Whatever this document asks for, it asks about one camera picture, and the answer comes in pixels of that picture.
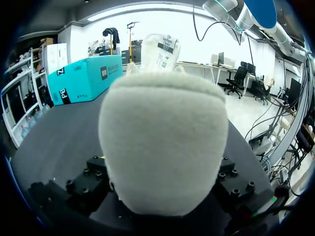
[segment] water bottle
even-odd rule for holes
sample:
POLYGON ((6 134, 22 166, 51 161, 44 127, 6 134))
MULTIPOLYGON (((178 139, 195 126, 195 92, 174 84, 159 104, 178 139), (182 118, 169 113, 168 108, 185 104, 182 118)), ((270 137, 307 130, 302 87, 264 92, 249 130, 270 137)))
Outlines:
POLYGON ((48 104, 43 103, 43 109, 42 109, 43 114, 48 112, 49 109, 50 109, 50 106, 48 104))
POLYGON ((46 112, 48 112, 48 110, 50 109, 50 106, 46 104, 45 107, 46 107, 46 112))
POLYGON ((35 120, 40 119, 42 116, 43 116, 43 112, 41 110, 36 110, 35 115, 34 115, 35 120))
POLYGON ((23 127, 22 125, 21 125, 21 129, 22 129, 22 138, 25 138, 30 130, 27 127, 23 127))
POLYGON ((43 102, 43 108, 41 109, 42 113, 45 114, 46 113, 46 104, 43 102))
POLYGON ((29 117, 28 118, 29 128, 32 128, 35 124, 36 124, 36 120, 34 119, 34 117, 29 117))

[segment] white cabinet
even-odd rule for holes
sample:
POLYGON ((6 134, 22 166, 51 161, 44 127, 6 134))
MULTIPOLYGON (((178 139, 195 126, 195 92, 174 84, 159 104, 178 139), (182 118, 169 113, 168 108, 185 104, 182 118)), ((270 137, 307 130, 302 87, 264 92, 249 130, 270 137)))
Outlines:
POLYGON ((51 74, 68 65, 67 44, 47 45, 44 50, 44 62, 47 74, 51 74))
POLYGON ((58 45, 58 69, 65 67, 68 65, 68 58, 67 58, 67 44, 60 43, 58 45))

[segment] ceiling light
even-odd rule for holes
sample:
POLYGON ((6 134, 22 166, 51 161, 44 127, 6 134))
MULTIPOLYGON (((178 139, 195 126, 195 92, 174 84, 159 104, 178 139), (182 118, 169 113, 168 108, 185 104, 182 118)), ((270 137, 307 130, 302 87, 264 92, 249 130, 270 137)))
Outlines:
POLYGON ((298 77, 301 77, 300 72, 299 72, 299 70, 296 68, 296 66, 293 65, 292 67, 293 67, 293 70, 295 71, 295 74, 296 74, 298 77))
MULTIPOLYGON (((98 19, 108 17, 114 14, 123 13, 126 11, 133 11, 133 10, 141 10, 141 9, 170 9, 170 10, 181 10, 181 11, 187 11, 192 13, 192 7, 191 6, 183 6, 183 5, 177 5, 177 4, 165 4, 165 3, 147 3, 147 4, 137 4, 137 5, 130 5, 130 6, 123 6, 119 8, 115 8, 112 10, 107 10, 102 13, 99 13, 95 16, 91 16, 88 18, 88 21, 96 21, 98 19)), ((205 16, 211 16, 210 13, 207 11, 195 8, 195 13, 205 15, 205 16)))
POLYGON ((254 38, 254 39, 260 39, 259 36, 257 36, 255 33, 251 32, 251 31, 249 31, 249 30, 247 30, 246 33, 247 33, 249 36, 251 36, 252 38, 254 38))

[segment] yellow pole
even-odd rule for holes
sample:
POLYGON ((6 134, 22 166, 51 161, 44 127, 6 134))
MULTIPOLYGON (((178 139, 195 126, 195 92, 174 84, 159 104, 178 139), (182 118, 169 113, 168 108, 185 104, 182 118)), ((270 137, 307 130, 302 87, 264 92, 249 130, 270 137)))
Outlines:
POLYGON ((130 28, 130 36, 129 36, 129 62, 132 63, 132 48, 131 48, 131 28, 130 28))
POLYGON ((112 44, 113 44, 112 35, 110 35, 110 55, 113 55, 112 44))

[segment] plastic bag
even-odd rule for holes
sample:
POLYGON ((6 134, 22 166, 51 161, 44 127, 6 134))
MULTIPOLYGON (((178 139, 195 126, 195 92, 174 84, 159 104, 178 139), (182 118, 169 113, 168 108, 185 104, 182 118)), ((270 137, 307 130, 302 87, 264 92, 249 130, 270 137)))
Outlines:
POLYGON ((139 68, 135 63, 129 63, 127 65, 126 75, 139 73, 139 68))
POLYGON ((177 38, 149 34, 141 46, 140 71, 174 71, 181 46, 177 38))

